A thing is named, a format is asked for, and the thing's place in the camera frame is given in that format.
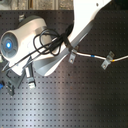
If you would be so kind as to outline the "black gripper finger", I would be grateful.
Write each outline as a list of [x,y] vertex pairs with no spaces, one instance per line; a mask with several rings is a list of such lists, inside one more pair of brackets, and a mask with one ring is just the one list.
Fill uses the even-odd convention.
[[20,85],[20,80],[12,80],[10,78],[7,79],[7,83],[5,84],[5,87],[7,89],[7,92],[10,96],[13,96],[15,94],[15,89],[18,88]]
[[30,89],[34,89],[36,87],[35,80],[33,77],[27,78],[28,80],[28,86]]

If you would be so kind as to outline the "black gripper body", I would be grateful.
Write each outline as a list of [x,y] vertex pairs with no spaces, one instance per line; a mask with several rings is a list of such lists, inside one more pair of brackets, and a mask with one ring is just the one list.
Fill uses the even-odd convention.
[[22,64],[16,64],[16,65],[9,64],[9,68],[19,76],[21,76],[23,73],[26,73],[26,76],[28,78],[33,77],[33,71],[32,71],[31,64],[29,64],[28,66],[25,66]]

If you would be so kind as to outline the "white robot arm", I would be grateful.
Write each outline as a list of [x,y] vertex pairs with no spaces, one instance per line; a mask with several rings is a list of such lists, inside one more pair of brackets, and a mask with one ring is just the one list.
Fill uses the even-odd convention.
[[8,78],[6,85],[11,96],[27,76],[30,88],[35,87],[33,69],[48,76],[54,72],[61,61],[70,55],[69,62],[74,61],[78,43],[91,30],[97,13],[111,0],[73,0],[74,22],[63,34],[47,27],[45,20],[36,15],[23,19],[18,28],[6,31],[0,40],[1,54],[8,61],[2,69],[8,73],[12,70],[19,78]]

